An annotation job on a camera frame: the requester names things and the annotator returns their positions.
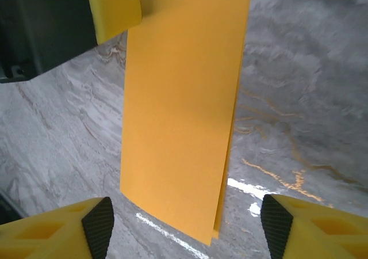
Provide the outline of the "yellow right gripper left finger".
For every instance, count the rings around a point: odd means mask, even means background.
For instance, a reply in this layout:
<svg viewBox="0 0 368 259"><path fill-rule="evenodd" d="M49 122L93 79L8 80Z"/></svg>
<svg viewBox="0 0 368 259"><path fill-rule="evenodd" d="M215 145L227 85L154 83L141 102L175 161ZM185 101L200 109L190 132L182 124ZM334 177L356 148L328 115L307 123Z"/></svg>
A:
<svg viewBox="0 0 368 259"><path fill-rule="evenodd" d="M105 259L114 226L109 197L0 225L0 259Z"/></svg>

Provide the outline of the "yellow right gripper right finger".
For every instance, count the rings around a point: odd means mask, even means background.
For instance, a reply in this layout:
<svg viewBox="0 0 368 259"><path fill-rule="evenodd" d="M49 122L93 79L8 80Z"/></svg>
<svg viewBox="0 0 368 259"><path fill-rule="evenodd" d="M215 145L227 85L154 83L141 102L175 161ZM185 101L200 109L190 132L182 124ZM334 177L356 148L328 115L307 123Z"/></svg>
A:
<svg viewBox="0 0 368 259"><path fill-rule="evenodd" d="M368 218L276 194L260 218L271 259L368 259Z"/></svg>

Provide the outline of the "orange paper sheet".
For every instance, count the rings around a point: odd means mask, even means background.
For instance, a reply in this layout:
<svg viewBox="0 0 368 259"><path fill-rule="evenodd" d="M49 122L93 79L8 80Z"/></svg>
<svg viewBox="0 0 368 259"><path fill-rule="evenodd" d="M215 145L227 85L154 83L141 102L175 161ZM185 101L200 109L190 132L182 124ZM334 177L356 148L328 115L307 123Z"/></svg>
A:
<svg viewBox="0 0 368 259"><path fill-rule="evenodd" d="M211 243L250 0L140 0L127 35L120 189Z"/></svg>

